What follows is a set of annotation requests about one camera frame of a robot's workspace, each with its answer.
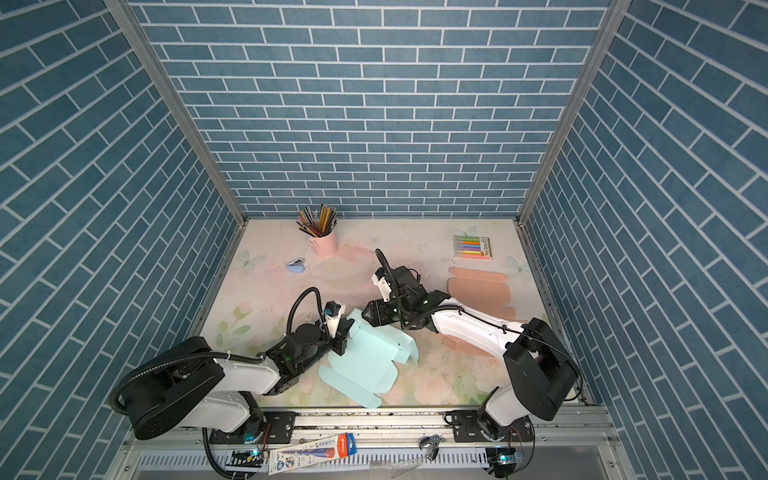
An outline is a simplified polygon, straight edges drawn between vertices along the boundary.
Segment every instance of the highlighter pen package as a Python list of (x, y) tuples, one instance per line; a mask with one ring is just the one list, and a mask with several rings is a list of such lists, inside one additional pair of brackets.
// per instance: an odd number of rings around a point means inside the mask
[(474, 258), (490, 260), (491, 239), (488, 237), (453, 236), (453, 256), (458, 258)]
[(270, 450), (270, 475), (292, 472), (297, 468), (345, 458), (355, 455), (356, 452), (355, 437), (351, 433), (272, 449)]

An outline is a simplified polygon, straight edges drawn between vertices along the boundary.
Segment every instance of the metal mounting plate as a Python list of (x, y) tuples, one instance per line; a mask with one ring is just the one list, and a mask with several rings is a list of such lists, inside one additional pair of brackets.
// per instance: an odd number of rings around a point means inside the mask
[[(476, 443), (489, 441), (480, 429), (477, 423), (477, 412), (475, 410), (452, 410), (445, 414), (449, 416), (453, 430), (453, 439), (457, 443)], [(497, 442), (531, 442), (533, 440), (533, 428), (528, 417), (517, 419), (511, 424), (509, 432), (496, 440)]]
[[(293, 424), (296, 421), (295, 412), (265, 412), (266, 424), (269, 429), (266, 431), (266, 443), (287, 444), (290, 443), (290, 436), (293, 433)], [(263, 436), (257, 439), (257, 443), (263, 442)], [(211, 445), (242, 445), (243, 431), (235, 430), (231, 433), (213, 430), (210, 434)]]

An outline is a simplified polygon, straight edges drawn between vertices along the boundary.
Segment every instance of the colored pencil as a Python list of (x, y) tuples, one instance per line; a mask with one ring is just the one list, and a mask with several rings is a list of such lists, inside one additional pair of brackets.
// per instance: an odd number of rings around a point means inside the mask
[(312, 212), (309, 207), (299, 211), (296, 219), (299, 230), (313, 237), (330, 235), (336, 227), (336, 208), (320, 204), (320, 210)]

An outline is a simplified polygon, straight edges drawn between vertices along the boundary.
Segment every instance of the black cable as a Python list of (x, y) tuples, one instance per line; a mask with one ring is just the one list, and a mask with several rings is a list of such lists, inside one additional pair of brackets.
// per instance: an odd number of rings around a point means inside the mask
[(533, 433), (533, 446), (531, 447), (531, 456), (528, 457), (528, 461), (525, 463), (525, 465), (523, 465), (523, 467), (519, 470), (515, 469), (515, 471), (512, 472), (513, 474), (522, 472), (531, 464), (531, 462), (533, 462), (533, 454), (536, 452), (536, 428), (533, 426), (533, 422), (531, 422), (531, 432)]
[(203, 448), (205, 449), (205, 456), (208, 458), (208, 463), (210, 463), (210, 467), (216, 472), (217, 474), (221, 475), (224, 478), (228, 478), (229, 480), (244, 480), (245, 478), (251, 478), (253, 477), (256, 472), (228, 472), (227, 470), (224, 470), (219, 466), (219, 464), (216, 462), (216, 459), (214, 458), (214, 454), (210, 450), (210, 444), (208, 443), (208, 429), (203, 427)]
[(578, 376), (578, 392), (576, 392), (570, 399), (565, 399), (563, 402), (570, 402), (571, 400), (576, 400), (579, 395), (581, 395), (584, 392), (584, 376), (579, 375)]
[(272, 352), (279, 349), (283, 344), (286, 342), (286, 337), (291, 334), (293, 331), (293, 316), (296, 315), (296, 309), (299, 308), (299, 304), (301, 303), (304, 298), (309, 295), (311, 292), (315, 293), (315, 296), (317, 297), (317, 314), (320, 315), (320, 319), (323, 319), (323, 301), (320, 299), (320, 291), (314, 287), (311, 286), (310, 288), (304, 290), (301, 295), (299, 295), (299, 298), (296, 299), (295, 302), (293, 302), (293, 306), (291, 306), (290, 312), (288, 313), (288, 321), (286, 323), (286, 336), (284, 336), (278, 343), (271, 346), (267, 351), (266, 355), (271, 354)]
[(462, 424), (461, 422), (456, 422), (455, 420), (451, 420), (449, 422), (448, 421), (448, 414), (447, 413), (442, 416), (442, 421), (445, 422), (446, 424), (448, 424), (449, 427), (455, 427), (457, 425), (461, 425)]
[(421, 319), (425, 319), (426, 317), (432, 315), (433, 313), (442, 312), (444, 310), (456, 310), (459, 313), (464, 313), (466, 310), (464, 310), (464, 307), (461, 305), (438, 305), (434, 306), (431, 309), (427, 310), (424, 313), (420, 313), (415, 319), (411, 320), (411, 324), (418, 325), (419, 321)]
[(389, 262), (386, 260), (386, 257), (384, 257), (384, 253), (378, 248), (376, 249), (376, 258), (379, 259), (379, 263), (382, 264), (384, 273), (389, 279), (389, 285), (392, 288), (392, 293), (395, 295), (395, 302), (397, 304), (397, 316), (400, 317), (400, 323), (402, 323), (405, 320), (405, 317), (403, 316), (404, 312), (402, 311), (402, 302), (400, 300), (400, 284), (397, 283), (395, 274), (392, 272), (392, 267), (389, 266)]
[(550, 349), (553, 349), (555, 352), (560, 353), (562, 356), (565, 357), (565, 361), (568, 362), (568, 366), (571, 367), (571, 370), (574, 371), (574, 373), (576, 374), (577, 378), (581, 378), (581, 369), (579, 369), (576, 365), (574, 365), (573, 361), (571, 360), (571, 356), (568, 355), (566, 352), (563, 352), (559, 348), (557, 348), (555, 346), (552, 346), (549, 343), (546, 343), (544, 340), (540, 340), (540, 339), (538, 339), (538, 338), (536, 338), (534, 336), (530, 336), (530, 335), (528, 335), (525, 332), (519, 332), (517, 330), (512, 330), (512, 329), (506, 329), (506, 331), (507, 332), (512, 332), (512, 333), (517, 333), (518, 335), (522, 335), (525, 338), (531, 339), (531, 340), (533, 340), (535, 342), (539, 342), (540, 344), (542, 344), (544, 346), (547, 346)]
[(317, 297), (317, 314), (321, 320), (323, 319), (323, 301), (320, 299), (320, 291), (316, 286), (311, 286), (310, 288), (304, 290), (301, 295), (299, 295), (299, 298), (293, 302), (293, 306), (290, 307), (290, 312), (288, 313), (288, 323), (286, 323), (286, 336), (290, 335), (293, 331), (293, 316), (296, 315), (296, 309), (299, 308), (301, 301), (304, 300), (304, 298), (312, 292), (314, 292), (315, 297)]
[(421, 273), (417, 272), (413, 268), (409, 268), (408, 270), (411, 270), (413, 273), (416, 274), (416, 283), (421, 283), (422, 282), (422, 274)]
[(145, 376), (153, 375), (157, 372), (165, 370), (170, 366), (175, 366), (181, 363), (192, 362), (194, 360), (202, 360), (202, 359), (227, 359), (227, 360), (233, 360), (234, 362), (259, 364), (259, 363), (262, 363), (263, 356), (259, 355), (258, 357), (249, 357), (249, 356), (235, 355), (234, 353), (230, 354), (226, 352), (200, 352), (200, 353), (190, 353), (189, 355), (179, 356), (175, 359), (168, 359), (168, 360), (164, 360), (157, 363), (151, 363), (143, 367), (138, 367), (133, 372), (130, 372), (125, 377), (123, 377), (123, 379), (117, 384), (117, 386), (115, 386), (114, 389), (110, 392), (109, 397), (107, 398), (107, 402), (115, 412), (121, 415), (127, 415), (128, 411), (126, 410), (125, 405), (123, 405), (123, 403), (120, 401), (120, 394), (130, 384), (136, 382), (141, 378), (144, 378)]

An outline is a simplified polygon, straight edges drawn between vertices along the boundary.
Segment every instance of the black motor housing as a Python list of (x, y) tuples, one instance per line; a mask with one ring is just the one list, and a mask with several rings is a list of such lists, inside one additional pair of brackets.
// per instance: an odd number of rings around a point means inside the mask
[[(383, 299), (372, 300), (368, 302), (366, 308), (362, 311), (362, 317), (373, 326), (389, 325), (390, 323), (400, 322), (404, 330), (417, 330), (428, 328), (437, 332), (431, 318), (422, 319), (419, 323), (412, 323), (411, 320), (424, 313), (432, 307), (440, 305), (443, 301), (451, 298), (447, 293), (440, 290), (433, 290), (427, 293), (424, 286), (419, 283), (419, 279), (413, 276), (411, 270), (405, 266), (398, 266), (392, 271), (395, 280), (400, 285), (400, 304), (403, 311), (397, 312), (397, 299), (395, 292), (389, 298), (389, 302)], [(385, 278), (386, 271), (379, 268), (376, 271), (376, 278)]]
[[(193, 336), (138, 369), (209, 351), (202, 336)], [(153, 439), (178, 425), (222, 378), (224, 371), (213, 359), (202, 359), (163, 369), (131, 383), (122, 397), (136, 438)]]
[(534, 318), (523, 330), (531, 338), (520, 335), (507, 344), (504, 353), (509, 379), (528, 411), (540, 419), (552, 420), (576, 383), (578, 368), (564, 354), (565, 347), (547, 323)]
[[(328, 314), (337, 314), (341, 306), (336, 302), (326, 303)], [(280, 379), (264, 395), (279, 395), (299, 382), (299, 376), (317, 363), (329, 350), (343, 355), (346, 349), (346, 337), (354, 320), (342, 318), (336, 328), (336, 336), (331, 337), (321, 320), (315, 323), (303, 323), (288, 334), (285, 343), (270, 349), (266, 356), (277, 366)]]

